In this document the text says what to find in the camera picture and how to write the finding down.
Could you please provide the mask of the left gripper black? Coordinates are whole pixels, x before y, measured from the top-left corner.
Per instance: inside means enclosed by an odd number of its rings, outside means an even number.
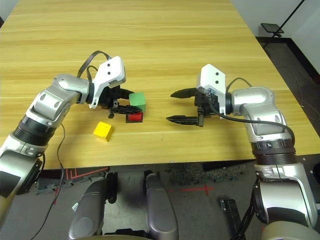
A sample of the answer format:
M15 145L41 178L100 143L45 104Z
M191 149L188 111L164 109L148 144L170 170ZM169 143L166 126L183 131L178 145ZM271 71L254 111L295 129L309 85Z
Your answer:
M136 106L119 105L114 107L114 100L129 99L129 95L134 94L133 91L122 89L120 87L105 87L102 91L102 108L109 109L108 118L113 119L115 114L131 115L140 113L142 110Z

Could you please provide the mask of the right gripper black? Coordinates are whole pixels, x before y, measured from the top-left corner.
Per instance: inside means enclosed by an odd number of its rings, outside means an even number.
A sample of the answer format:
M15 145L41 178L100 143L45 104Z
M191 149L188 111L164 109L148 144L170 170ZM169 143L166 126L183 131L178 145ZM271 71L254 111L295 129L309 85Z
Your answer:
M194 97L194 105L197 108L197 116L173 115L166 117L166 119L172 123L203 127L204 118L210 118L212 115L215 115L211 110L210 103L206 98L206 95L201 92L197 92L195 87L175 91L170 96L178 99Z

